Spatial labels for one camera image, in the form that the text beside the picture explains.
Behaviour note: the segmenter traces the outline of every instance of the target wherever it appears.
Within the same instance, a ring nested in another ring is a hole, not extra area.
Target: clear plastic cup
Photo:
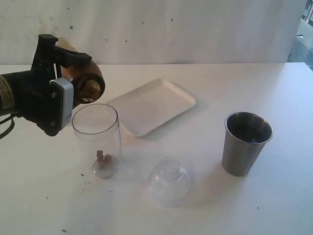
[[[118,114],[107,104],[92,104],[75,113],[74,133],[82,141],[88,158],[95,159],[93,172],[102,179],[110,178],[122,160],[122,143]]]

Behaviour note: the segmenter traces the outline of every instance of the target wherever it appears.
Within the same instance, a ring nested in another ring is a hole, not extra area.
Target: stainless steel cup
[[[252,113],[238,112],[225,120],[223,168],[231,175],[245,176],[272,138],[270,124]]]

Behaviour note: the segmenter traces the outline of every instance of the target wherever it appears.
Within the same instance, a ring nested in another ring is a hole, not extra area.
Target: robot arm
[[[29,71],[0,75],[0,116],[10,114],[34,122],[47,135],[55,136],[71,119],[72,109],[92,103],[103,94],[105,83],[100,69],[85,53],[56,46],[58,39],[39,35],[34,60]],[[66,69],[62,78],[61,67]]]

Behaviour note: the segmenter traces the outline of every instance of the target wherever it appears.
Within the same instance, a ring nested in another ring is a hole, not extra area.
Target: black cable
[[[8,127],[8,129],[6,129],[3,133],[0,134],[0,140],[3,138],[3,137],[6,137],[14,128],[15,126],[15,122],[13,120],[14,117],[16,117],[17,114],[11,114],[10,117],[7,117],[6,119],[0,121],[0,125],[6,123],[7,121],[11,120],[11,125]]]

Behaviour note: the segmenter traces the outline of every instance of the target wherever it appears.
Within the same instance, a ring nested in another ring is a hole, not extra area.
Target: warning label
[[[0,97],[2,101],[2,109],[14,107],[14,97],[10,85],[4,77],[0,75]]]

